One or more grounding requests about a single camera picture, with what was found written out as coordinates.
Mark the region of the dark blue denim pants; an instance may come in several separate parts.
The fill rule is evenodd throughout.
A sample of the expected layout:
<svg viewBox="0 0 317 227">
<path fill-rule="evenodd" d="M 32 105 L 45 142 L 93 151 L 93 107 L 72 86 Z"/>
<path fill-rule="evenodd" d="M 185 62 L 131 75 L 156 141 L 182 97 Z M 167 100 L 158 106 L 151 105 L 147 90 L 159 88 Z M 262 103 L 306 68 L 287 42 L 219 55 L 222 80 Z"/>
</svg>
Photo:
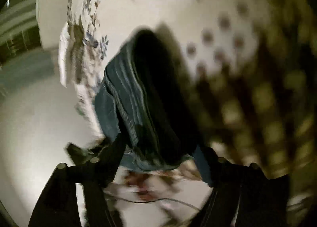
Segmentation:
<svg viewBox="0 0 317 227">
<path fill-rule="evenodd" d="M 95 111 L 104 135 L 125 137 L 121 165 L 171 171 L 196 147 L 197 127 L 167 49 L 150 30 L 130 38 L 107 64 Z"/>
</svg>

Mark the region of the floral cream bed blanket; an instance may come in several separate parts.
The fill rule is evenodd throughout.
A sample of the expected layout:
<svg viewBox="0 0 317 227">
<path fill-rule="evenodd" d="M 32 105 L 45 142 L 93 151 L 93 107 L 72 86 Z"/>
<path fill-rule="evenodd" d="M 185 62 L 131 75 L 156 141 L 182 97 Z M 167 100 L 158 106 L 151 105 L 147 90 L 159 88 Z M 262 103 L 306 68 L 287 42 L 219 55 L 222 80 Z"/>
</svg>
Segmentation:
<svg viewBox="0 0 317 227">
<path fill-rule="evenodd" d="M 316 14 L 308 0 L 68 0 L 60 82 L 94 137 L 104 70 L 153 29 L 208 145 L 234 163 L 291 177 L 289 222 L 316 212 Z"/>
</svg>

